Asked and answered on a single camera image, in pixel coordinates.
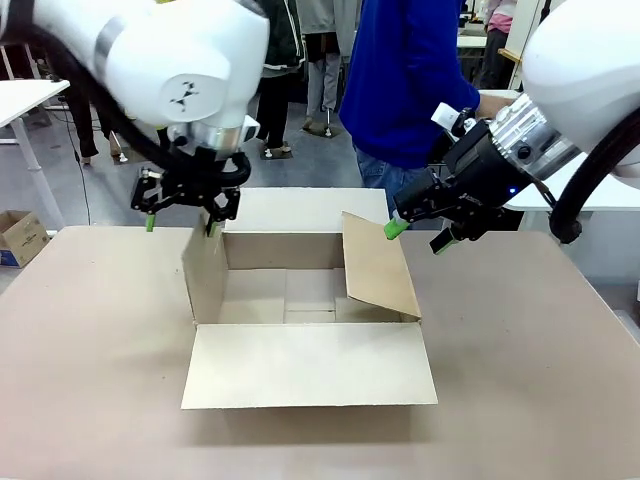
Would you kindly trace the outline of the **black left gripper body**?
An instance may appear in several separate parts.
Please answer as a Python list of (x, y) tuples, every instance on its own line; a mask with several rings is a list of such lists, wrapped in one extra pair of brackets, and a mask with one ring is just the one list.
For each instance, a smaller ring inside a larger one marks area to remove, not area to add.
[(172, 205), (203, 207), (207, 198), (222, 189), (240, 188), (251, 174), (250, 161), (242, 151), (223, 159), (204, 147), (189, 155), (173, 146), (169, 153), (177, 164), (165, 171), (161, 185), (166, 195), (173, 196)]

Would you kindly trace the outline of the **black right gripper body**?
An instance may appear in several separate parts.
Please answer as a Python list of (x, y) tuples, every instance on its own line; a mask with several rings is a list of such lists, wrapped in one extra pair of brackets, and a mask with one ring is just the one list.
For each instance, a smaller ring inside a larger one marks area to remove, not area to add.
[(504, 205), (524, 189), (524, 173), (499, 152), (484, 120), (451, 146), (444, 161), (450, 175), (442, 179), (426, 168), (394, 195), (395, 210), (413, 212), (416, 222), (447, 219), (460, 241), (475, 241), (504, 221)]

